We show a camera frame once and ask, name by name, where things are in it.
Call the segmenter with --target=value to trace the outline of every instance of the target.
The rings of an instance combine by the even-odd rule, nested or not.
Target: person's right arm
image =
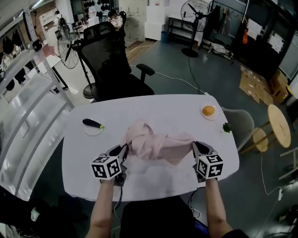
[[[226,222],[224,203],[220,196],[217,180],[206,181],[207,222],[211,238],[222,238],[233,229]]]

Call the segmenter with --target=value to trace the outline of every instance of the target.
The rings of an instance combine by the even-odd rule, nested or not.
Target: pink cloth
[[[177,165],[191,151],[194,138],[186,132],[169,137],[154,134],[148,123],[136,120],[121,139],[120,145],[129,146],[129,155],[136,155],[143,160],[165,159],[172,165]]]

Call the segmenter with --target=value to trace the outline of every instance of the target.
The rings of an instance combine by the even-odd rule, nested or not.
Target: wooden stool
[[[278,107],[271,104],[268,107],[268,117],[269,121],[256,128],[252,135],[254,144],[247,149],[243,150],[240,154],[250,151],[252,148],[257,147],[260,152],[265,152],[267,148],[272,145],[275,141],[278,141],[282,147],[288,148],[291,144],[291,132],[283,113],[279,110]],[[267,125],[271,125],[272,131],[266,135],[262,130]],[[273,141],[268,143],[268,138],[271,135],[275,135]]]

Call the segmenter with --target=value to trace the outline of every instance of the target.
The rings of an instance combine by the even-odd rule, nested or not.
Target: chair seat
[[[148,85],[132,74],[117,83],[105,82],[105,85],[97,88],[97,95],[92,92],[96,101],[154,95],[154,91]]]

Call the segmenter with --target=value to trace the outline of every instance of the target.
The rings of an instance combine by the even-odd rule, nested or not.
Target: wooden floor
[[[137,57],[139,57],[144,51],[148,50],[150,47],[144,47],[144,46],[151,46],[155,43],[154,40],[145,40],[144,42],[136,41],[135,43],[131,44],[129,47],[126,48],[126,54],[127,60],[129,61],[129,64],[133,62]]]

